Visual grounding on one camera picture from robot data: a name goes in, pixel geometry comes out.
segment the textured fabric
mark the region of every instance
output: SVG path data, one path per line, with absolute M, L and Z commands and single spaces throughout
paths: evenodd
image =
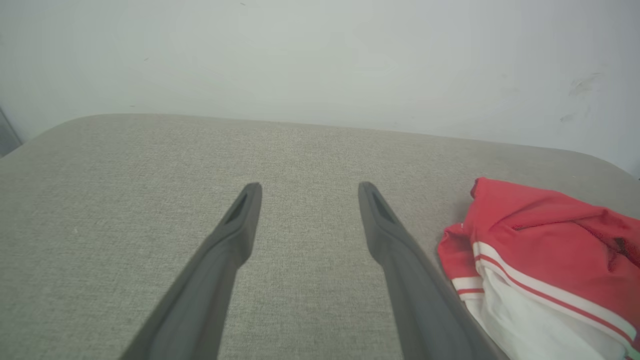
M 438 254 L 512 360 L 640 360 L 640 220 L 483 177 L 471 196 Z
M 576 152 L 172 115 L 67 122 L 0 160 L 0 358 L 113 359 L 242 187 L 263 186 L 220 359 L 399 359 L 357 188 L 432 261 L 487 176 L 640 217 L 640 184 Z

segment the gray fabric surface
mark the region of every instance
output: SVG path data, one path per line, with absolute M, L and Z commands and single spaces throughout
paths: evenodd
M 431 259 L 474 179 L 640 217 L 640 183 L 576 152 L 171 115 L 67 122 L 0 160 L 0 358 L 114 359 L 249 182 L 264 189 L 221 359 L 399 359 L 357 201 L 372 181 Z

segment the white stripe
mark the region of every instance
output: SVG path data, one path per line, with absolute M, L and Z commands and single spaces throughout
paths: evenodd
M 622 318 L 622 316 L 598 304 L 595 304 L 594 302 L 591 302 L 587 299 L 574 295 L 569 291 L 562 290 L 561 288 L 556 288 L 555 286 L 549 285 L 545 282 L 542 282 L 526 274 L 523 274 L 522 272 L 519 272 L 518 270 L 512 268 L 507 263 L 505 263 L 504 260 L 502 260 L 502 258 L 498 254 L 498 252 L 491 245 L 477 241 L 473 244 L 473 251 L 475 256 L 482 254 L 498 262 L 498 264 L 500 264 L 504 268 L 504 271 L 506 271 L 507 274 L 509 274 L 509 276 L 511 276 L 521 284 L 526 285 L 534 290 L 540 291 L 541 293 L 544 293 L 550 297 L 560 300 L 561 302 L 565 302 L 567 304 L 575 306 L 580 310 L 583 310 L 589 314 L 592 314 L 598 318 L 603 319 L 604 321 L 622 330 L 632 340 L 636 338 L 636 329 L 628 321 Z M 569 311 L 572 314 L 574 313 L 573 311 L 570 311 L 567 308 L 563 308 L 563 309 L 564 309 L 563 312 Z
M 451 282 L 453 283 L 453 287 L 456 288 L 456 290 L 482 288 L 482 277 L 480 276 L 457 277 L 455 279 L 451 279 Z
M 495 272 L 496 274 L 500 275 L 506 282 L 509 283 L 509 285 L 511 285 L 512 288 L 514 289 L 522 289 L 521 287 L 519 287 L 516 283 L 514 283 L 503 271 L 502 269 L 500 269 L 499 267 L 497 267 L 495 264 L 485 260 L 485 259 L 480 259 L 479 261 L 477 261 L 478 263 L 481 263 L 482 266 L 491 269 L 493 272 Z M 576 313 L 574 311 L 571 311 L 569 309 L 567 309 L 566 307 L 556 304 L 555 302 L 552 302 L 548 299 L 545 299 L 541 296 L 538 296 L 534 293 L 531 293 L 529 291 L 524 290 L 523 295 L 525 295 L 526 297 L 529 297 L 535 301 L 540 302 L 541 304 L 544 304 L 548 307 L 551 307 L 552 309 L 558 310 L 563 314 L 567 314 L 569 316 L 571 316 L 572 318 L 575 318 L 577 320 L 580 320 L 588 325 L 593 326 L 594 328 L 604 332 L 605 334 L 609 335 L 610 337 L 614 338 L 616 341 L 618 341 L 619 343 L 621 343 L 627 350 L 627 352 L 630 354 L 631 351 L 635 351 L 632 347 L 631 344 L 629 343 L 629 341 L 627 339 L 625 339 L 622 335 L 618 334 L 617 332 L 613 331 L 611 328 L 602 325 L 601 323 L 594 321 L 582 314 Z
M 464 294 L 460 294 L 460 300 L 462 300 L 462 301 L 477 300 L 477 299 L 484 299 L 484 293 L 464 293 Z

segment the red stripe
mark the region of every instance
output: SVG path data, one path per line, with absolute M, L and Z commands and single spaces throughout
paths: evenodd
M 571 304 L 567 304 L 567 303 L 562 302 L 562 301 L 560 301 L 560 300 L 558 300 L 558 299 L 556 299 L 556 298 L 554 298 L 554 297 L 551 297 L 551 296 L 549 296 L 549 295 L 547 295 L 547 294 L 545 294 L 545 293 L 542 293 L 542 292 L 540 292 L 540 291 L 538 291 L 538 290 L 532 289 L 532 288 L 530 288 L 530 287 L 526 286 L 525 284 L 522 284 L 521 282 L 517 281 L 516 279 L 512 278 L 512 277 L 511 277 L 511 276 L 510 276 L 506 271 L 504 271 L 504 269 L 503 269 L 502 265 L 500 265 L 496 260 L 494 260 L 494 259 L 492 259 L 492 258 L 489 258 L 487 255 L 480 254 L 480 255 L 478 255 L 478 256 L 476 256 L 476 257 L 475 257 L 475 260 L 476 260 L 476 261 L 477 261 L 478 259 L 487 260 L 487 261 L 489 261 L 490 263 L 494 264 L 495 266 L 499 267 L 499 268 L 500 268 L 500 270 L 502 270 L 502 272 L 504 272 L 504 274 L 505 274 L 505 275 L 507 275 L 507 277 L 508 277 L 511 281 L 513 281 L 516 285 L 518 285 L 519 287 L 521 287 L 523 290 L 526 290 L 526 291 L 528 291 L 528 292 L 530 292 L 530 293 L 533 293 L 533 294 L 535 294 L 535 295 L 537 295 L 537 296 L 539 296 L 539 297 L 542 297 L 542 298 L 544 298 L 544 299 L 547 299 L 547 300 L 549 300 L 549 301 L 551 301 L 551 302 L 555 302 L 556 304 L 558 304 L 558 305 L 560 305 L 560 306 L 563 306 L 563 307 L 565 307 L 565 308 L 567 308 L 567 309 L 569 309 L 569 310 L 573 311 L 574 313 L 578 313 L 578 314 L 580 314 L 580 315 L 582 315 L 582 316 L 585 316 L 585 317 L 587 317 L 587 318 L 590 318 L 590 319 L 592 319 L 593 321 L 598 322 L 598 323 L 600 323 L 600 324 L 602 324 L 602 325 L 604 325 L 604 326 L 606 326 L 606 327 L 610 328 L 611 330 L 613 330 L 613 331 L 617 332 L 618 334 L 620 334 L 620 336 L 622 336 L 625 340 L 627 340 L 627 341 L 629 342 L 629 344 L 633 343 L 633 341 L 631 340 L 631 338 L 629 338 L 629 335 L 627 335 L 627 333 L 625 333 L 624 331 L 622 331 L 622 330 L 620 330 L 619 328 L 617 328 L 615 325 L 613 325 L 613 324 L 611 324 L 611 323 L 609 323 L 609 322 L 606 322 L 605 320 L 603 320 L 603 319 L 601 319 L 601 318 L 599 318 L 599 317 L 597 317 L 597 316 L 595 316 L 595 315 L 593 315 L 593 314 L 590 314 L 590 313 L 588 313 L 588 312 L 586 312 L 586 311 L 584 311 L 584 310 L 582 310 L 582 309 L 579 309 L 579 308 L 577 308 L 577 307 L 575 307 L 575 306 L 573 306 L 573 305 L 571 305 Z
M 462 289 L 462 290 L 458 290 L 458 295 L 468 294 L 468 293 L 484 293 L 484 289 Z

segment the red and white clothing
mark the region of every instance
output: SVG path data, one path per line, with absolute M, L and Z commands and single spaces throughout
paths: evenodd
M 438 254 L 512 360 L 640 360 L 640 221 L 483 177 L 471 196 Z

